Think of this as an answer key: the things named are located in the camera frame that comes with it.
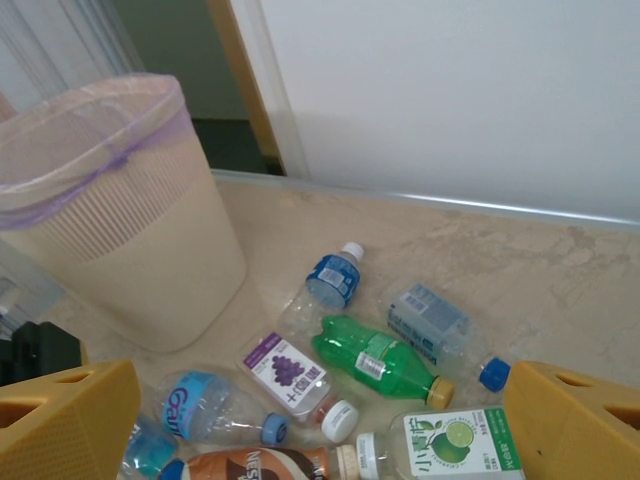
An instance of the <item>lime picture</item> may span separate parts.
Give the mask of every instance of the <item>lime picture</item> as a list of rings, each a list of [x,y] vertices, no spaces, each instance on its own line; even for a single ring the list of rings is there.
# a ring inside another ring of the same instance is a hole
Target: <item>lime picture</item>
[[[473,430],[464,422],[450,423],[447,425],[447,440],[454,447],[468,447],[473,442]]]

